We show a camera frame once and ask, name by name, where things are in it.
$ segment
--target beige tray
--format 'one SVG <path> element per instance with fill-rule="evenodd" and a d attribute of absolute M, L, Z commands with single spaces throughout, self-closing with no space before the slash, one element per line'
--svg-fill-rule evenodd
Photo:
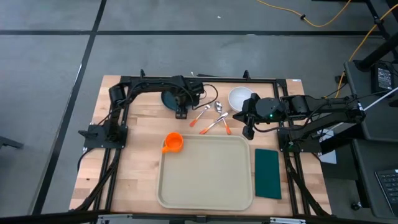
<path fill-rule="evenodd" d="M 166 208 L 245 210 L 253 200 L 249 145 L 240 136 L 183 135 L 162 155 L 157 200 Z"/>

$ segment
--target wooden table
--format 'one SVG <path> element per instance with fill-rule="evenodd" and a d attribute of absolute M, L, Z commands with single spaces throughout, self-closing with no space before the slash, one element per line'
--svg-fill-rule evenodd
<path fill-rule="evenodd" d="M 93 122 L 97 123 L 108 114 L 109 87 L 117 84 L 120 76 L 104 76 L 93 115 Z M 289 95 L 302 95 L 303 86 L 300 80 L 286 80 Z M 211 83 L 219 92 L 218 100 L 223 105 L 223 111 L 229 111 L 228 93 L 236 86 L 246 86 L 256 92 L 261 98 L 274 97 L 271 84 L 264 83 Z M 215 91 L 206 86 L 207 97 L 200 103 L 210 101 Z M 279 170 L 282 189 L 282 199 L 254 197 L 252 205 L 245 211 L 219 210 L 182 210 L 162 207 L 156 199 L 157 175 L 160 160 L 160 145 L 164 137 L 172 131 L 184 134 L 198 134 L 209 125 L 219 114 L 211 109 L 203 114 L 195 127 L 189 123 L 201 110 L 188 111 L 188 119 L 175 119 L 175 112 L 168 110 L 160 100 L 160 93 L 144 93 L 139 95 L 130 105 L 127 125 L 129 134 L 126 147 L 122 150 L 116 185 L 113 195 L 111 211 L 115 213 L 156 213 L 156 214 L 194 214 L 194 215 L 252 215 L 252 216 L 292 216 L 289 187 L 283 154 L 279 152 L 276 132 L 256 133 L 252 141 L 248 141 L 251 153 L 251 170 L 254 188 L 254 150 L 271 149 L 279 153 Z M 243 123 L 236 121 L 229 115 L 226 118 L 232 134 L 241 135 Z M 259 128 L 276 127 L 276 123 L 261 124 Z M 218 123 L 207 134 L 226 134 L 224 124 Z M 94 149 L 81 162 L 75 189 L 70 202 L 70 208 L 76 208 L 88 196 L 98 182 L 103 161 L 104 149 Z M 310 153 L 301 153 L 302 168 L 305 183 L 315 200 L 328 213 L 331 212 L 322 169 L 319 161 Z M 101 206 L 108 187 L 105 186 L 101 198 Z M 303 213 L 302 199 L 299 188 L 295 185 L 298 210 Z"/>

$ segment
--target green cloth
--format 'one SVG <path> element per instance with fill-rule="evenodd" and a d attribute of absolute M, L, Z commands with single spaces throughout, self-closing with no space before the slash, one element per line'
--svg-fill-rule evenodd
<path fill-rule="evenodd" d="M 282 199 L 278 152 L 256 149 L 254 162 L 256 196 Z"/>

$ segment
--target orange cup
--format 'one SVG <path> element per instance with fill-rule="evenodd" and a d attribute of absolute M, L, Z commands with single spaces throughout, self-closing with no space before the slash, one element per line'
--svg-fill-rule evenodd
<path fill-rule="evenodd" d="M 179 133 L 169 133 L 164 141 L 165 146 L 162 148 L 162 153 L 180 152 L 184 141 L 182 135 Z"/>

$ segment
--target gray floor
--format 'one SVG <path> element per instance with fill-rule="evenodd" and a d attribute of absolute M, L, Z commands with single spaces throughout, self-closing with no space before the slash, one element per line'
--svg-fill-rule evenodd
<path fill-rule="evenodd" d="M 344 5 L 309 0 L 268 1 L 306 13 L 322 24 Z M 373 1 L 381 15 L 388 10 Z M 100 0 L 0 0 L 0 29 L 91 30 Z M 390 33 L 397 30 L 386 19 Z M 310 27 L 288 12 L 253 1 L 108 0 L 100 30 L 369 30 L 372 17 L 355 3 L 332 25 Z M 249 35 L 97 36 L 88 61 L 62 151 L 44 205 L 44 213 L 68 209 L 83 138 L 91 121 L 103 75 L 189 75 L 299 78 L 305 92 L 323 96 L 336 89 L 333 77 L 343 70 L 362 37 L 281 37 Z M 0 35 L 0 136 L 23 142 L 23 150 L 0 150 L 0 217 L 30 213 L 50 149 L 76 78 L 87 35 Z M 363 58 L 383 42 L 371 37 L 358 52 Z M 346 191 L 340 194 L 340 188 Z M 333 213 L 342 218 L 378 220 L 370 210 L 354 212 L 355 186 L 326 180 Z M 120 219 L 115 223 L 126 223 Z"/>

